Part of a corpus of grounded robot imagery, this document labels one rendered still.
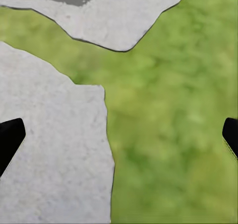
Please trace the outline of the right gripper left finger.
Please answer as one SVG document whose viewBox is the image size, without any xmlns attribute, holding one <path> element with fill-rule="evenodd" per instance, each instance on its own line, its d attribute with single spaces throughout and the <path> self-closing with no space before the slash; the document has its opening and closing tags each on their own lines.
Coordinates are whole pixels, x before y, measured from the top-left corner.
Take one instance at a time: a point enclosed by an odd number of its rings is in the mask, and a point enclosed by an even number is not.
<svg viewBox="0 0 238 224">
<path fill-rule="evenodd" d="M 21 118 L 0 123 L 0 178 L 26 136 Z"/>
</svg>

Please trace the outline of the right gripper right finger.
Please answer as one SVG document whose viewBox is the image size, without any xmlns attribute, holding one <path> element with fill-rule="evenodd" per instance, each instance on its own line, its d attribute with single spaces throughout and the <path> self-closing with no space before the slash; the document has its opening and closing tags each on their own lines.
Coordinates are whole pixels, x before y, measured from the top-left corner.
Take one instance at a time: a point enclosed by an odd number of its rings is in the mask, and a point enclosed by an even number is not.
<svg viewBox="0 0 238 224">
<path fill-rule="evenodd" d="M 229 144 L 233 152 L 238 158 L 238 120 L 226 118 L 222 130 L 222 136 Z"/>
</svg>

